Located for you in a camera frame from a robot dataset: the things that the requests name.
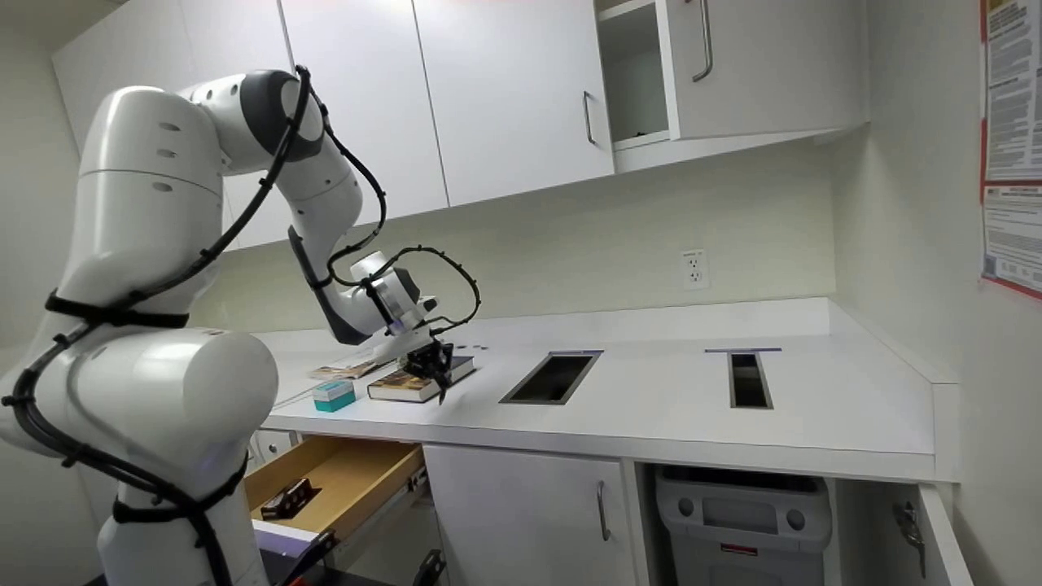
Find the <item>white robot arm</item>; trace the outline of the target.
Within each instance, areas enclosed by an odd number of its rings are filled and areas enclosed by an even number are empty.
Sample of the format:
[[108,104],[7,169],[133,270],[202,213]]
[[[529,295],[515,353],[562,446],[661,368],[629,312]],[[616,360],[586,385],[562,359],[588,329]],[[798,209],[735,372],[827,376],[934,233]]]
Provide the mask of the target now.
[[275,360],[246,333],[189,322],[243,229],[220,213],[243,172],[287,202],[287,242],[335,340],[449,372],[455,322],[351,231],[377,179],[305,69],[110,92],[81,148],[64,272],[4,376],[7,442],[117,480],[97,533],[108,586],[266,586],[243,472]]

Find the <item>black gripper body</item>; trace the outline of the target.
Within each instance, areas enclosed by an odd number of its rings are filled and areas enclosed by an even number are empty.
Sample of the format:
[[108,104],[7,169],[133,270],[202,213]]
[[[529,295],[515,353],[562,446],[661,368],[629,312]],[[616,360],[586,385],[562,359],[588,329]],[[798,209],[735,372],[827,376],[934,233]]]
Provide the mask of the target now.
[[423,347],[413,347],[404,359],[404,372],[417,376],[446,381],[451,368],[451,347],[446,340],[431,340]]

